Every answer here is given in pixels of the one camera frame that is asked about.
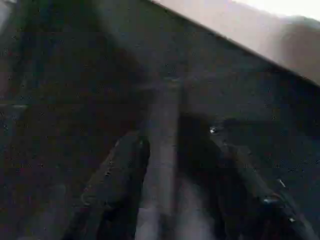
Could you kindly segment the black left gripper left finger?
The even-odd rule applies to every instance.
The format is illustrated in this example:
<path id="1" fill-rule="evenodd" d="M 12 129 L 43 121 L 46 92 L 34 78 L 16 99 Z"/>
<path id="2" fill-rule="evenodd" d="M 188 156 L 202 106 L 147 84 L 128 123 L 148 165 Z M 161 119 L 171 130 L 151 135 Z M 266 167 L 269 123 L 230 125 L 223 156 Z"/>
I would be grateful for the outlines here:
<path id="1" fill-rule="evenodd" d="M 122 136 L 73 205 L 64 240 L 133 240 L 150 142 L 139 131 Z"/>

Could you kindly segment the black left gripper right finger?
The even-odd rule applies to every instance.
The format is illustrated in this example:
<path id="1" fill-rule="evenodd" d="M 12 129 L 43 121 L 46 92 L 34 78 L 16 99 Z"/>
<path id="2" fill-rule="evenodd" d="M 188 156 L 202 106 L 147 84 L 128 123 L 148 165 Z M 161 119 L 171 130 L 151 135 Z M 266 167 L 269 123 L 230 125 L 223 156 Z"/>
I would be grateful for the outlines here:
<path id="1" fill-rule="evenodd" d="M 212 125 L 217 229 L 228 240 L 317 240 L 320 161 L 277 125 Z"/>

